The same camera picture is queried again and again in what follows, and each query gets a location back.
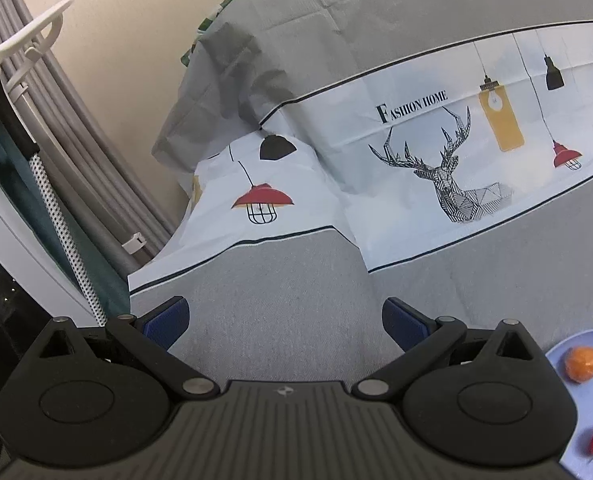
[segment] blue plate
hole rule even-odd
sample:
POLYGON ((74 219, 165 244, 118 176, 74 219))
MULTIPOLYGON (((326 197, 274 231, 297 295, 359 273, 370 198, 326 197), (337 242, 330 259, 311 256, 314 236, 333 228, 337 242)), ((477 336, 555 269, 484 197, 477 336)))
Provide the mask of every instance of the blue plate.
POLYGON ((593 330, 579 332, 564 339, 545 355, 563 379, 579 412, 577 427, 563 454, 561 464, 577 478, 593 480, 593 458, 588 453, 590 439, 593 435, 593 379, 577 384, 571 381, 565 373, 565 356, 567 351, 575 346, 593 347, 593 330))

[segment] orange fruit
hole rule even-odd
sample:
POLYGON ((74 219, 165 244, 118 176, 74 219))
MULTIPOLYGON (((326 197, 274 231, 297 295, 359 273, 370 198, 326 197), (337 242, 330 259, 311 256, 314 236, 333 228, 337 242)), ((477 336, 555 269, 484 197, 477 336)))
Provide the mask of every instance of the orange fruit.
POLYGON ((593 378, 593 348, 576 346, 565 357, 565 372, 573 381, 584 383, 593 378))

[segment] wall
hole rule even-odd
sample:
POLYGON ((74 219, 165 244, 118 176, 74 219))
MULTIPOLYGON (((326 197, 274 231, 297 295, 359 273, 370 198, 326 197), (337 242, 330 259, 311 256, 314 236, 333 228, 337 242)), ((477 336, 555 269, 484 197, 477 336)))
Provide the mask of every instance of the wall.
MULTIPOLYGON (((58 0, 25 0, 34 16, 58 0)), ((198 24, 222 0, 77 0, 53 51, 83 101, 175 219, 187 197, 150 149, 198 24)))

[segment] ribbed black surface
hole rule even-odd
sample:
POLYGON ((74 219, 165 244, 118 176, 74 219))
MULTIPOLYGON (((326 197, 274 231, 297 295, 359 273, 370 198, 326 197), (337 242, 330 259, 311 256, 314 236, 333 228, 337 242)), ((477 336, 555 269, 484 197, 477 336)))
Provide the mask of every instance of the ribbed black surface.
POLYGON ((571 479, 557 464, 477 470, 413 441, 387 404, 340 383, 236 382, 215 400, 184 404, 170 427, 131 458, 90 470, 15 462, 6 480, 457 480, 571 479))

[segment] teal curtain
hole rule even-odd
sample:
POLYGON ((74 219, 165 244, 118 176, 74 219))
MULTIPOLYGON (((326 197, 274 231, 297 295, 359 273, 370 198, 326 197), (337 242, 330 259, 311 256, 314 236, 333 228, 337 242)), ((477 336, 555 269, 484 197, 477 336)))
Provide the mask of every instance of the teal curtain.
MULTIPOLYGON (((78 287, 65 251, 44 206, 30 165, 21 155, 0 121, 0 186, 26 223, 35 232, 46 251, 78 287)), ((59 200, 81 258, 105 313, 118 316, 130 311, 128 284, 94 246, 74 217, 59 200)))

